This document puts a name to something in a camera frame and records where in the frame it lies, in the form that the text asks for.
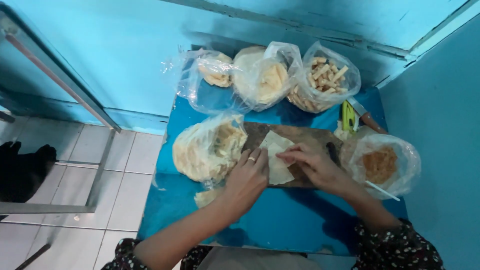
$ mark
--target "plastic bag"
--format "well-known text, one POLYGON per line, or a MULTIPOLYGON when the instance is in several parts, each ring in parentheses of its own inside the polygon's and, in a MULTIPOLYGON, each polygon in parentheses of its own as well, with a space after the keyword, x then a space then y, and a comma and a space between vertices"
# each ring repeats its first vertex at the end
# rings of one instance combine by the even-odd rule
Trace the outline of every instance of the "plastic bag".
MULTIPOLYGON (((362 127, 354 137, 343 144, 340 150, 340 162, 347 173, 358 183, 365 184, 366 176, 364 155, 391 147, 397 159, 396 171, 383 184, 376 184, 388 193, 398 196, 409 193, 418 180, 421 171, 420 155, 413 145, 392 135, 378 134, 368 127, 362 127)), ((367 191, 378 199, 390 199, 387 195, 365 184, 367 191)))
POLYGON ((228 87, 211 85, 209 75, 228 77, 241 71, 231 63, 221 61, 222 53, 214 50, 180 52, 179 56, 162 63, 162 80, 175 89, 178 96, 186 98, 196 111, 208 115, 222 112, 246 114, 251 109, 228 87))
POLYGON ((281 101, 302 73, 297 45, 271 42, 242 49, 234 58, 232 82, 245 103, 263 111, 281 101))
POLYGON ((246 141, 243 116, 222 113, 178 135, 173 143, 173 163, 190 179, 206 182, 207 189, 230 173, 246 141))
POLYGON ((303 56, 302 75, 298 76, 298 85, 292 88, 287 99, 304 111, 319 113, 354 96, 359 92, 360 86, 361 79, 358 68, 348 58, 323 47, 317 41, 303 56), (312 63, 315 57, 326 58, 327 64, 334 64, 338 69, 344 66, 348 67, 343 75, 345 80, 339 81, 339 88, 344 89, 345 93, 326 93, 312 87, 307 75, 312 73, 312 63))

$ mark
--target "hand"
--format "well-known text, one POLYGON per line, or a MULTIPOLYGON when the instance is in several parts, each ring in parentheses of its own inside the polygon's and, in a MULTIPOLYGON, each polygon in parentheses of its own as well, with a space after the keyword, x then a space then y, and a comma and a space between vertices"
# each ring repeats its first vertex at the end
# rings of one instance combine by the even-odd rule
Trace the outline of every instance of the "hand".
POLYGON ((221 200, 230 207, 232 222, 239 219, 260 197, 268 185, 268 150, 257 148, 253 152, 245 150, 233 168, 225 184, 221 200))
POLYGON ((310 181, 325 192, 345 196, 360 189, 353 179, 343 172, 323 151, 313 151, 303 143, 296 144, 276 155, 285 163, 296 162, 310 181))

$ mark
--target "blue table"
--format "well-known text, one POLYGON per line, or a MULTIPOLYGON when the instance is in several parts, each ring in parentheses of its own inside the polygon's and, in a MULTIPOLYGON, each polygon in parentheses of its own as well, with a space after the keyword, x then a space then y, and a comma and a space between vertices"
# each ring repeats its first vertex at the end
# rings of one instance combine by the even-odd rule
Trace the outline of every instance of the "blue table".
MULTIPOLYGON (((387 129, 378 89, 361 91, 356 99, 387 129)), ((336 129, 340 106, 320 113, 306 113, 286 99, 262 112, 250 112, 245 121, 336 129)), ((187 127, 207 116, 196 112, 183 98, 177 98, 167 126, 166 143, 156 165, 155 182, 148 193, 138 237, 145 239, 197 210, 195 193, 200 183, 180 174, 172 160, 175 138, 187 127)), ((385 200, 384 205, 397 217, 407 218, 403 199, 385 200)), ((203 244, 253 246, 284 251, 332 253, 348 256, 356 243, 352 230, 357 218, 342 199, 313 189, 267 188, 252 209, 236 223, 203 244)))

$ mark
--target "black object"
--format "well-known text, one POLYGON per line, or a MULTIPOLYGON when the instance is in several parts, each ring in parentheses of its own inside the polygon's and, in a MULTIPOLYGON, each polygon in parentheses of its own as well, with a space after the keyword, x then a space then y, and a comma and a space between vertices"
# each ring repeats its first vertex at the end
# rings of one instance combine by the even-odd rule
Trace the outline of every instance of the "black object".
POLYGON ((335 144, 332 142, 328 142, 326 145, 328 149, 328 155, 330 155, 330 159, 337 165, 340 166, 340 159, 338 158, 338 154, 336 152, 335 144))
POLYGON ((19 155, 21 142, 0 146, 0 201, 27 202, 57 161, 57 151, 44 145, 37 152, 19 155))
POLYGON ((35 252, 30 258, 24 261, 19 267, 15 268, 15 270, 23 270, 27 266, 29 266, 34 260, 36 260, 40 255, 44 254, 47 250, 51 247, 50 244, 45 244, 41 247, 37 252, 35 252))

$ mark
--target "metal frame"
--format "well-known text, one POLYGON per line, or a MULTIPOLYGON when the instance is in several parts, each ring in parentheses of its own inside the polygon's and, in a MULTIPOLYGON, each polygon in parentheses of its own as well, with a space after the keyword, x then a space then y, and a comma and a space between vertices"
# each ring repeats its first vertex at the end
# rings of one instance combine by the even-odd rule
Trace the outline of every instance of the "metal frame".
POLYGON ((0 2, 0 33, 5 37, 6 41, 17 48, 17 50, 65 90, 65 92, 110 129, 107 143, 99 163, 70 160, 59 160, 56 162, 58 165, 97 169, 88 199, 84 206, 0 202, 0 215, 94 213, 102 186, 101 178, 105 163, 110 153, 115 132, 120 133, 120 127, 103 111, 100 103, 90 95, 86 87, 48 50, 45 44, 42 43, 18 15, 2 2, 0 2))

